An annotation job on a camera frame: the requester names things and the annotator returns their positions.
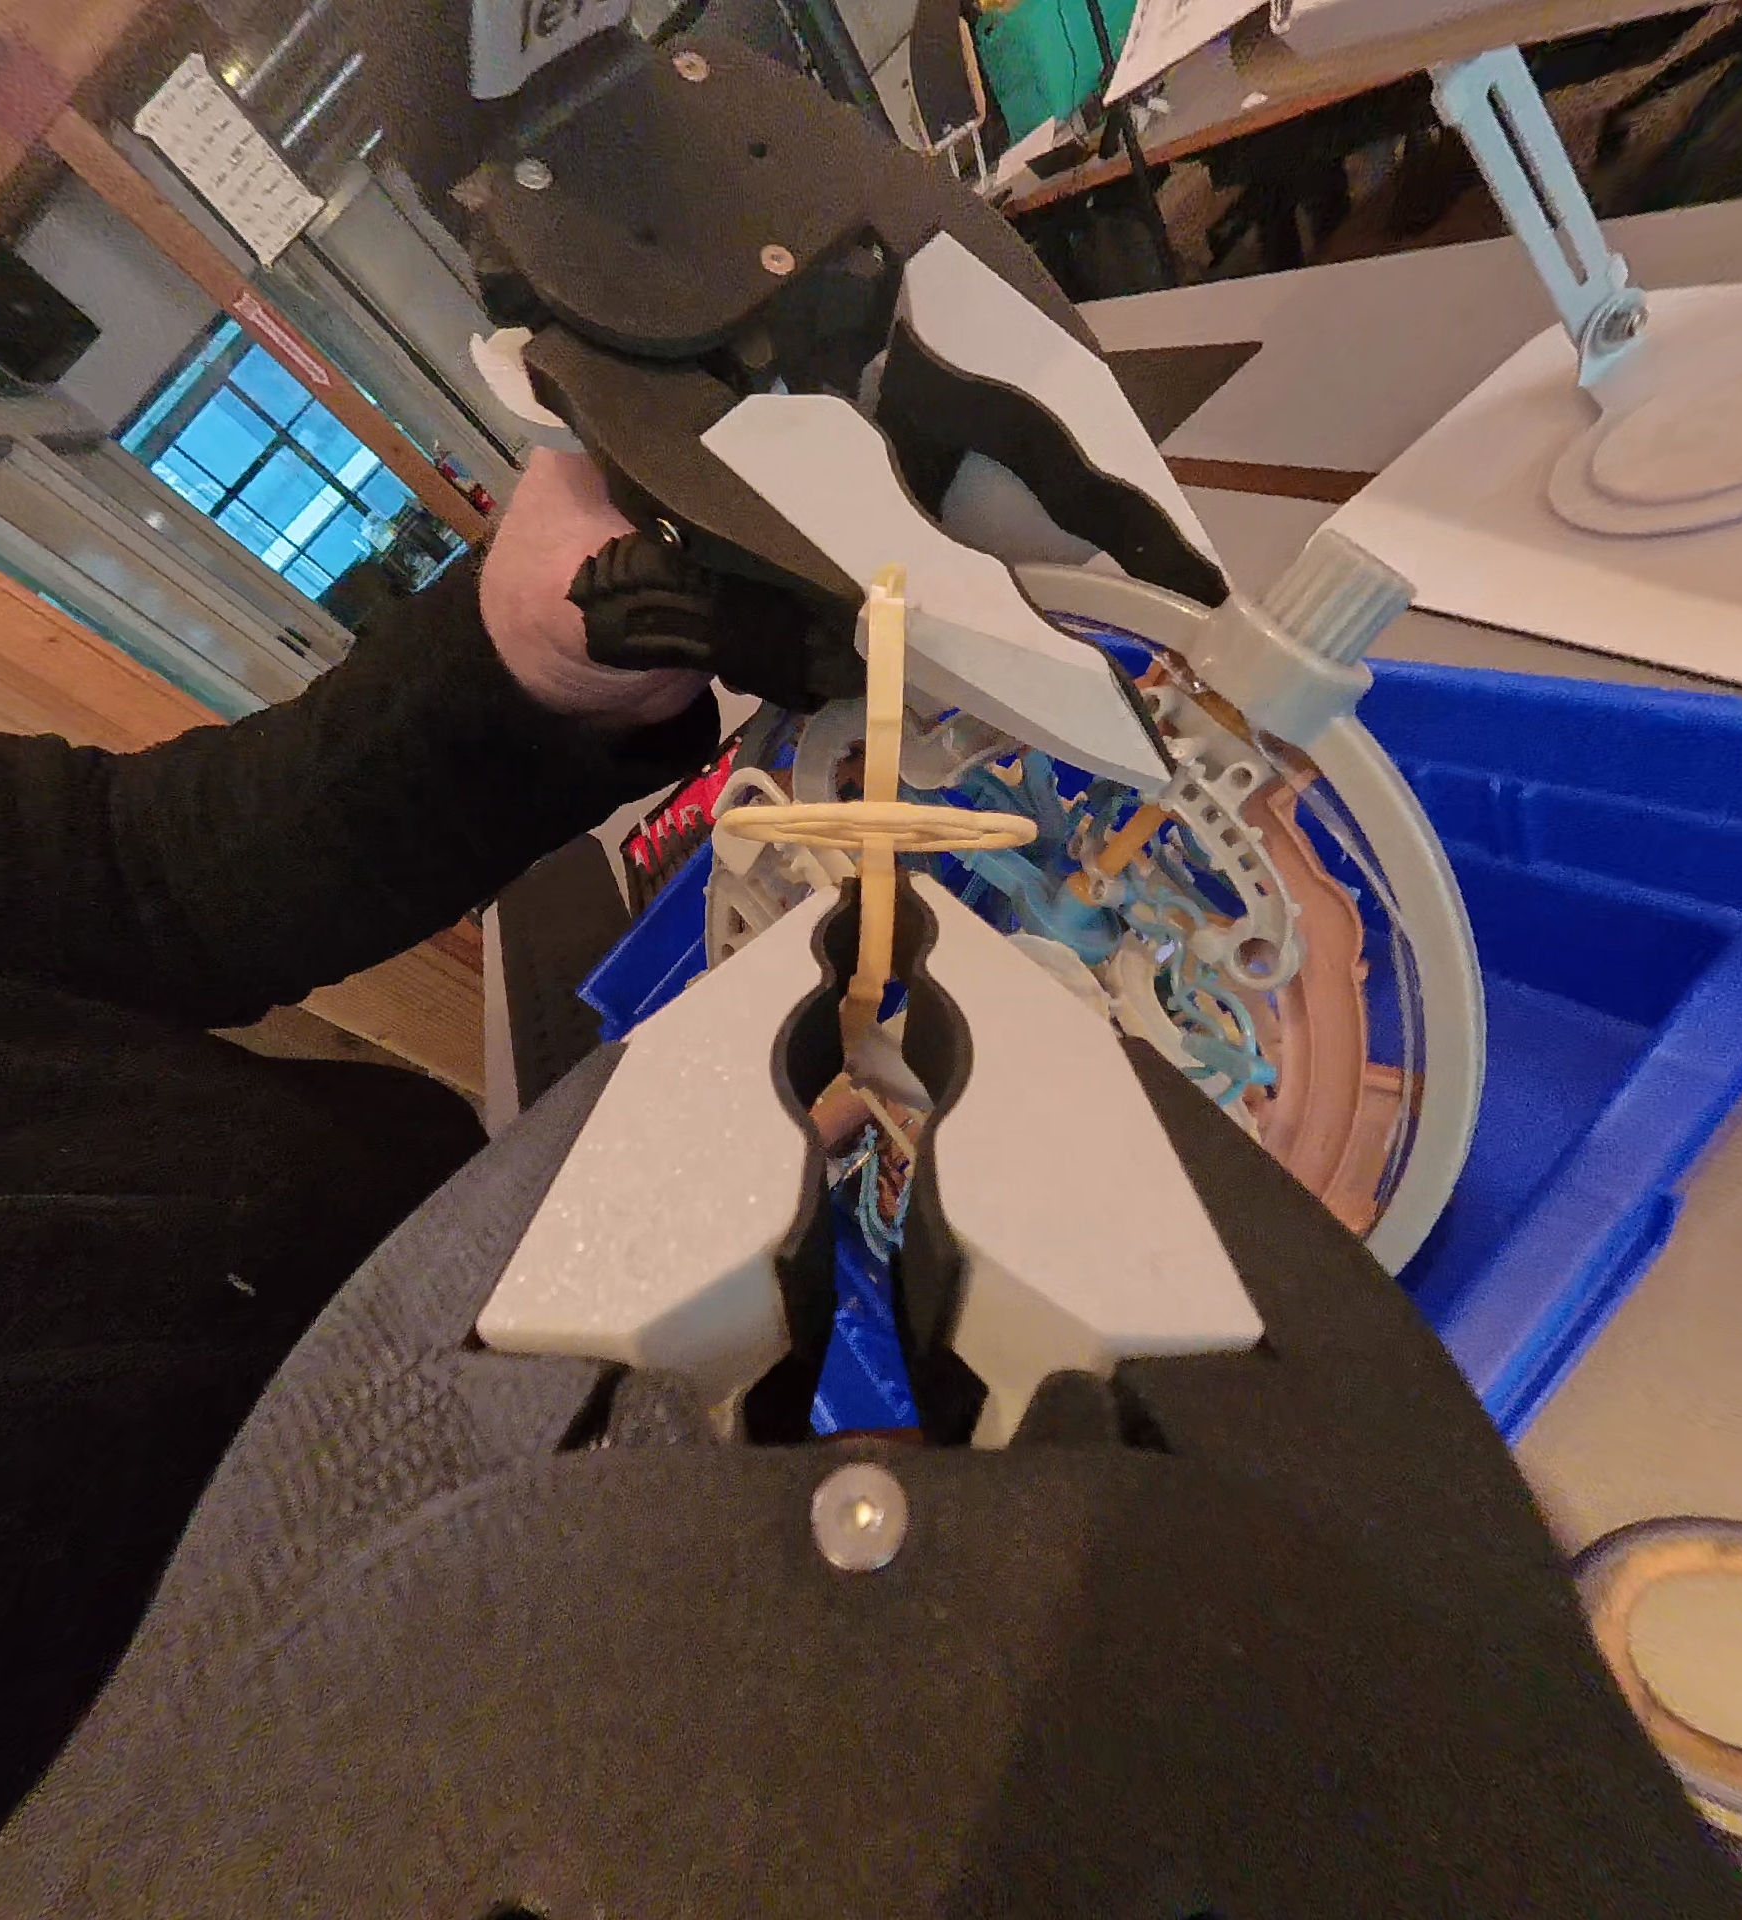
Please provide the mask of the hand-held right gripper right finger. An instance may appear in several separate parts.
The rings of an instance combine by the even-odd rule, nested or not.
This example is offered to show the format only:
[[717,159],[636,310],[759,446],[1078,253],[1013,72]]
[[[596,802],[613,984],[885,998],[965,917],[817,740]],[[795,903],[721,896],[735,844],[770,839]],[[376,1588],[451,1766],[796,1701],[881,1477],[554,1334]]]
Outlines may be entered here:
[[897,1283],[924,1427],[1005,1449],[1052,1377],[1254,1348],[1133,1050],[930,876],[902,885],[898,932],[929,1094]]

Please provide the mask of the person's left hand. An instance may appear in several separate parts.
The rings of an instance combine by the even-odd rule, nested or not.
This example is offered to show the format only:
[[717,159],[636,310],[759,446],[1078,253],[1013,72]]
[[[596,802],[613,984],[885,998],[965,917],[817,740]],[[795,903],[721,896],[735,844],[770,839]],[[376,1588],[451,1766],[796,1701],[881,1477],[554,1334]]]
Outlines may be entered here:
[[537,448],[478,574],[479,613],[512,678],[540,707],[602,733],[667,722],[710,688],[686,670],[637,672],[590,658],[569,586],[581,561],[629,529],[584,451]]

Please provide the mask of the black desk mat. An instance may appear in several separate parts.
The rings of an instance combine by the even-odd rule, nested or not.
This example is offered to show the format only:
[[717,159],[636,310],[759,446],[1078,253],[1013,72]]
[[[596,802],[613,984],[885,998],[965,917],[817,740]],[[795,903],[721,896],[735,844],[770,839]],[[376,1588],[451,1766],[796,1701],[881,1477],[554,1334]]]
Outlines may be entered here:
[[1105,363],[1149,443],[1161,448],[1261,352],[1261,341],[1183,343],[1111,350]]

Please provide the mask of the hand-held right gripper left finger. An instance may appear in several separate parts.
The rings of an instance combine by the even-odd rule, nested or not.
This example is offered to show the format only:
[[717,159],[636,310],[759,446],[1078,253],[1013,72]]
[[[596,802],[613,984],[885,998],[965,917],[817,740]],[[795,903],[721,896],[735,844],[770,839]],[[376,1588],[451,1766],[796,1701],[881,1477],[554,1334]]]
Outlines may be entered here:
[[496,1291],[482,1344],[684,1378],[765,1446],[813,1441],[836,1314],[829,1147],[843,1069],[823,887],[618,1050]]

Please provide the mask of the round clear plastic dish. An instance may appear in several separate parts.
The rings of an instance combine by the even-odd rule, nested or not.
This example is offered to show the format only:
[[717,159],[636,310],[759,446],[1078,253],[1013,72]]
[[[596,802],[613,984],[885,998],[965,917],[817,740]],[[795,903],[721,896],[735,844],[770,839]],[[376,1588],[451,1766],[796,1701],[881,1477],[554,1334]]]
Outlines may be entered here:
[[1626,1701],[1742,1863],[1742,1521],[1629,1522],[1573,1576]]

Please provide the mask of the person's black clothing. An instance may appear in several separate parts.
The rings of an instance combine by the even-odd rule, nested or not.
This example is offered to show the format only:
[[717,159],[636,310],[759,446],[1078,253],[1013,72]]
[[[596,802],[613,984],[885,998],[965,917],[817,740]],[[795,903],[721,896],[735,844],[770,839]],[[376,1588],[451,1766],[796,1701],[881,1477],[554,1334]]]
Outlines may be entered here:
[[283,1356],[483,1140],[414,1072],[0,979],[0,1825]]

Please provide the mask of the small blue plastic bin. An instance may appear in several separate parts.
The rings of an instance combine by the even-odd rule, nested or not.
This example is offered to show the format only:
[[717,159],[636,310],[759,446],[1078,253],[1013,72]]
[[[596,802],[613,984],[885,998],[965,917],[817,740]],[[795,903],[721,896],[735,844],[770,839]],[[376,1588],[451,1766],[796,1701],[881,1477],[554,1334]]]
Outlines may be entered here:
[[[1448,861],[1484,1012],[1458,1183],[1401,1278],[1513,1438],[1629,1295],[1684,1175],[1742,1103],[1742,699],[1367,668],[1358,721]],[[626,1041],[813,893],[844,893],[825,939],[843,1069],[811,1116],[835,1240],[885,1256],[889,1374],[924,1428],[897,1291],[929,1113],[900,1051],[897,844],[927,830],[902,825],[897,796],[915,692],[892,664],[870,685],[804,719],[795,749],[765,747],[762,767],[737,758],[686,871],[695,889],[674,882],[580,998]],[[1216,1231],[1217,1202],[1266,1178],[1247,1225],[1290,1202],[1331,1249],[1380,1264],[1213,1101],[1124,1043]]]

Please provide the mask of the red black tool kit case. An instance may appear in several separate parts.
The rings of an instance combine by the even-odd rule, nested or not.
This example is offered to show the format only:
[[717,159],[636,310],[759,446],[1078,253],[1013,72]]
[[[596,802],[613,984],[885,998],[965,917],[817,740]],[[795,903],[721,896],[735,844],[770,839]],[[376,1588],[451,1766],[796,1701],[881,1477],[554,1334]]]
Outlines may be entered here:
[[626,832],[618,861],[631,920],[641,918],[670,878],[710,841],[714,807],[731,781],[739,750],[740,736],[735,733],[704,771],[677,787]]

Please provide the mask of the green storage crate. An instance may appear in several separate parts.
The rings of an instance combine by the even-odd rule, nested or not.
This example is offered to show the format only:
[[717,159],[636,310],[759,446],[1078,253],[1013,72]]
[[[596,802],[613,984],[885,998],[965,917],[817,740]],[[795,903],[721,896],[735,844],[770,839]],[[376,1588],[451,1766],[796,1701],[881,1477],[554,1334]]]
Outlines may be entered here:
[[972,21],[987,100],[1010,145],[1046,120],[1101,119],[1105,61],[1124,52],[1133,2],[982,4]]

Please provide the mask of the person's left forearm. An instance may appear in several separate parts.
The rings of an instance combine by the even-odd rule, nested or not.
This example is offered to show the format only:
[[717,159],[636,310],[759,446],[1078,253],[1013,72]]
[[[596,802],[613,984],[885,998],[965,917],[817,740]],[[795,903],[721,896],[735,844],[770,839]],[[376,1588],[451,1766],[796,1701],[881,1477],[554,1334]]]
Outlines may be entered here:
[[244,1026],[458,923],[537,856],[704,764],[717,702],[554,712],[466,565],[299,697],[115,753],[0,733],[0,1034]]

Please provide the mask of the plastic ball maze puzzle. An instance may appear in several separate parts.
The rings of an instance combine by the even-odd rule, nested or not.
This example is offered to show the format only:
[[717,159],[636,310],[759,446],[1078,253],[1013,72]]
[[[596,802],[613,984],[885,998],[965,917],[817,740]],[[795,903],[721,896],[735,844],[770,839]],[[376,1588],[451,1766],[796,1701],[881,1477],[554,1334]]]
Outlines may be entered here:
[[1173,756],[1153,796],[924,700],[895,760],[897,873],[979,932],[1068,1096],[1083,1032],[1139,1046],[1401,1275],[1466,1157],[1484,1012],[1457,881],[1365,731],[1365,651],[1411,588],[1318,533],[1268,601],[1206,610],[1101,567],[1032,564],[1032,601],[1129,672]]

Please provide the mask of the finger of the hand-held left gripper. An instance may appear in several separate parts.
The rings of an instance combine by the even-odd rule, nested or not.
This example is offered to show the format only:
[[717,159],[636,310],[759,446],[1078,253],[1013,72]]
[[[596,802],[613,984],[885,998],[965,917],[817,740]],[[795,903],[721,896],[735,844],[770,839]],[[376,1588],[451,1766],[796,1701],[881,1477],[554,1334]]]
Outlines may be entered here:
[[1228,597],[1109,363],[948,234],[902,266],[875,422],[954,541],[1005,564],[1118,570],[1203,608]]
[[702,441],[857,588],[902,571],[909,688],[1133,791],[1173,779],[1122,667],[1043,617],[1001,559],[930,522],[879,427],[846,402],[755,396]]

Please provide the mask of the black dotted wrist rest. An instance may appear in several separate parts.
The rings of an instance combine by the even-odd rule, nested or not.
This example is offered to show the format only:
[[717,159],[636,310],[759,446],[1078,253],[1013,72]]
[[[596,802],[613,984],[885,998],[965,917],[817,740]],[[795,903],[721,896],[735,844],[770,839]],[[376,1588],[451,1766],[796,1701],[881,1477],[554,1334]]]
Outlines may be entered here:
[[483,1123],[504,1131],[599,1043],[580,986],[628,931],[618,871],[584,832],[483,909]]

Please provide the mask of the black wall speaker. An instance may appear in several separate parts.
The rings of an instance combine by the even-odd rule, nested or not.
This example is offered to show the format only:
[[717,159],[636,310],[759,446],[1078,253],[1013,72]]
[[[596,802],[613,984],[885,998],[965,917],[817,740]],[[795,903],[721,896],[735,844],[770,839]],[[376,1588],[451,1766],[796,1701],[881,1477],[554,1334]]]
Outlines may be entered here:
[[17,250],[0,242],[0,396],[55,385],[100,327]]

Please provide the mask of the white wall notice sheet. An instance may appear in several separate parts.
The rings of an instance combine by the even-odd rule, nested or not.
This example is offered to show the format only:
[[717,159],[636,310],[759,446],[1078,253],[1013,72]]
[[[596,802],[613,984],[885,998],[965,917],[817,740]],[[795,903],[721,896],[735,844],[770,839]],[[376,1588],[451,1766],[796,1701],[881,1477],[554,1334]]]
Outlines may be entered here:
[[210,61],[186,54],[132,120],[261,268],[276,264],[325,201],[236,105]]

